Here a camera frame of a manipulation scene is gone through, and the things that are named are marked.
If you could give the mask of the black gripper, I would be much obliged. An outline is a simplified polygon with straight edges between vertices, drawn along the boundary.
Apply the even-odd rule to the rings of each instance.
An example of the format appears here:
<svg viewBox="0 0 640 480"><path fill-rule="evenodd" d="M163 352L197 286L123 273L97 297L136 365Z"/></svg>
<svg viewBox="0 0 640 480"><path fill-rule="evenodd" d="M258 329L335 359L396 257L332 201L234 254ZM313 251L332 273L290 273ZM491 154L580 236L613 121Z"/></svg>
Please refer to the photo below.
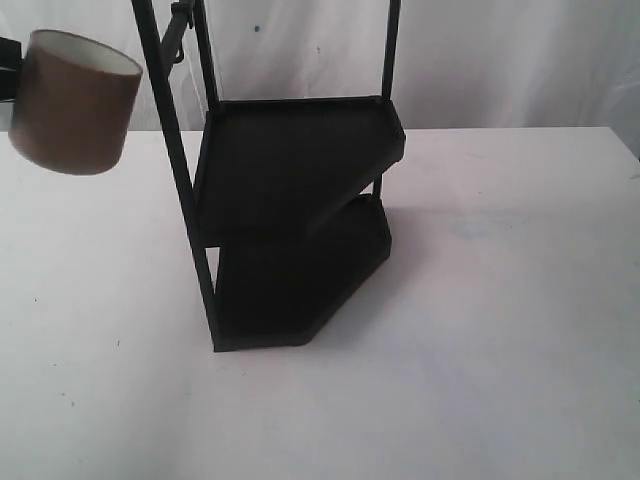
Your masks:
<svg viewBox="0 0 640 480"><path fill-rule="evenodd" d="M19 88L23 63L21 43L0 38L0 101L13 102Z"/></svg>

